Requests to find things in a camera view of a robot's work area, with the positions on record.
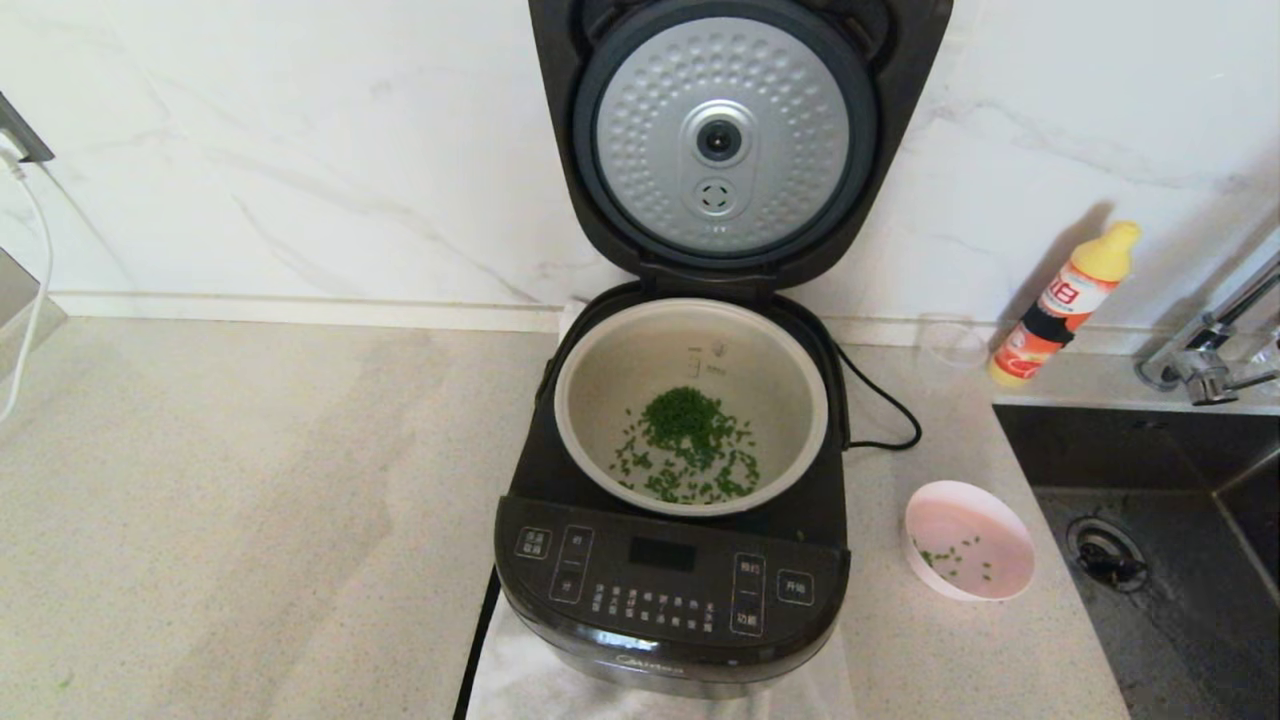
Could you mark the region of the dark grey rice cooker lid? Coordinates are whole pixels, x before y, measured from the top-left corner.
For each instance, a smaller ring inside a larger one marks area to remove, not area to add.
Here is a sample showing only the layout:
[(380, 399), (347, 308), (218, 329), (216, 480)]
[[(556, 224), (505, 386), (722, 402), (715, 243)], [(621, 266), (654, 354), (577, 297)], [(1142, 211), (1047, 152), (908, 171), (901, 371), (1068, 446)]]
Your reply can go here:
[(662, 284), (786, 290), (870, 214), (955, 0), (527, 0), (577, 223)]

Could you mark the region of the beige inner pot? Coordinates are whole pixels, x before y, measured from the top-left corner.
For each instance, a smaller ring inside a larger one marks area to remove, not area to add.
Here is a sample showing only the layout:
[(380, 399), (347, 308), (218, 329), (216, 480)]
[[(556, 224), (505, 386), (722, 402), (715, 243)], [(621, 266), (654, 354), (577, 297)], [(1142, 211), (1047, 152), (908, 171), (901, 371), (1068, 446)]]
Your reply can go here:
[(623, 406), (685, 384), (750, 409), (771, 400), (785, 410), (829, 404), (817, 360), (778, 322), (736, 304), (663, 299), (611, 314), (573, 345), (554, 382), (556, 428), (575, 464), (604, 489), (593, 456)]

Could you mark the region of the metal sink drain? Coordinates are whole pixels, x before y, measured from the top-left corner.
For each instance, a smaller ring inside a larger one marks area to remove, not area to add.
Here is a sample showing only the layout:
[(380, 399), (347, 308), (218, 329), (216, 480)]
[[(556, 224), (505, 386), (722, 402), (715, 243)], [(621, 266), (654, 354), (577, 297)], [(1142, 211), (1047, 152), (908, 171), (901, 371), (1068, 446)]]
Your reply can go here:
[(1068, 557), (1085, 577), (1119, 593), (1146, 587), (1149, 564), (1137, 542), (1119, 525), (1097, 516), (1071, 520), (1065, 532)]

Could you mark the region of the clear plastic cup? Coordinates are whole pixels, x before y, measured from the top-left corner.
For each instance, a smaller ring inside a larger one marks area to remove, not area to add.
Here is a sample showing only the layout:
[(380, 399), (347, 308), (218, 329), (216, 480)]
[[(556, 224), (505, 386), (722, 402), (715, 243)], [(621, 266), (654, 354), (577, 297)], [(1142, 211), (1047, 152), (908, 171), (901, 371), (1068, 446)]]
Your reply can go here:
[(914, 368), (928, 391), (942, 391), (983, 372), (987, 341), (965, 318), (924, 314), (918, 319)]

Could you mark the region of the chrome faucet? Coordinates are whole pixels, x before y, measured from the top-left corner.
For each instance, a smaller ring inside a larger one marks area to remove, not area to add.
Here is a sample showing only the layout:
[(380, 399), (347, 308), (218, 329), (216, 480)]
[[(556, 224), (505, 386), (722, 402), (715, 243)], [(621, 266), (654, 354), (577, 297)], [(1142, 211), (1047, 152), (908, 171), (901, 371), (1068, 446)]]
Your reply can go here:
[(1233, 404), (1243, 389), (1280, 382), (1280, 365), (1236, 375), (1222, 357), (1222, 347), (1236, 336), (1236, 323), (1277, 288), (1280, 250), (1226, 300), (1193, 316), (1169, 341), (1140, 357), (1135, 375), (1158, 392), (1184, 389), (1194, 407)]

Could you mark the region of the stainless steel sink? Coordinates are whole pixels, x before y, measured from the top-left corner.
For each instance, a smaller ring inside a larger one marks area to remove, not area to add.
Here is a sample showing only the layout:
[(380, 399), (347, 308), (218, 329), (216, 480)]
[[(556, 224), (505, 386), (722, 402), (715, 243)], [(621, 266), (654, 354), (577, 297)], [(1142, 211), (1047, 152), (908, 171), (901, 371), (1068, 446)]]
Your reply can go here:
[[(998, 405), (1132, 720), (1280, 720), (1280, 416)], [(1068, 524), (1123, 528), (1124, 594), (1068, 557)]]

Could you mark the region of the dark wall socket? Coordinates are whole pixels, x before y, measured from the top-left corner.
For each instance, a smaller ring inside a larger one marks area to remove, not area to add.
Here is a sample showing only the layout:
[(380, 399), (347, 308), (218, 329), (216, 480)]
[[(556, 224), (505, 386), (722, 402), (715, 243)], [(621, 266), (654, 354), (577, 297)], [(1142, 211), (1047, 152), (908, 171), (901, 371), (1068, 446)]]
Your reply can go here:
[(0, 91), (0, 136), (18, 151), (19, 163), (44, 164), (58, 156), (3, 91)]

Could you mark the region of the yellow orange detergent bottle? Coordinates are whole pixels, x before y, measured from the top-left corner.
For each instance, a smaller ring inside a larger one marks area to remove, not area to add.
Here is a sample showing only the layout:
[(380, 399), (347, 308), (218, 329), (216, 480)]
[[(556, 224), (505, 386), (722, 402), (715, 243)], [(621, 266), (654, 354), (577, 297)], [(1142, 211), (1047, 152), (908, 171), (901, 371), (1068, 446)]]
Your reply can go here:
[(1117, 222), (1075, 247), (995, 350), (987, 365), (989, 378), (1000, 386), (1021, 387), (1068, 347), (1132, 274), (1132, 252), (1140, 237), (1137, 223)]

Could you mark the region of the pink bowl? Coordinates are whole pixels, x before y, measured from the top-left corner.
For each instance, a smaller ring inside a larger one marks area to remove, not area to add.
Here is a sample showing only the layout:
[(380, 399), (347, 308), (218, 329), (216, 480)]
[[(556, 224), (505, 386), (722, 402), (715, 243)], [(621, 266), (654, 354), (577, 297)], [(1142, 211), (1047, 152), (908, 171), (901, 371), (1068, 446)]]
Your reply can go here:
[(937, 480), (906, 502), (902, 556), (915, 578), (960, 602), (1004, 602), (1036, 575), (1036, 547), (1024, 521), (991, 492)]

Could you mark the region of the grey flat panel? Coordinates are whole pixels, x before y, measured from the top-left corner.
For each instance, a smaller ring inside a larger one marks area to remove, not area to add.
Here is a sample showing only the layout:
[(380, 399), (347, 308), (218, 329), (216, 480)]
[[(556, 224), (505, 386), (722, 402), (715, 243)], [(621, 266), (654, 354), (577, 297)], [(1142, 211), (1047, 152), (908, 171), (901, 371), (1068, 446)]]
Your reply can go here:
[[(26, 329), (35, 307), (38, 282), (0, 249), (0, 387), (14, 369), (24, 343)], [(52, 301), (45, 300), (38, 313), (28, 359), (67, 322), (67, 314)]]

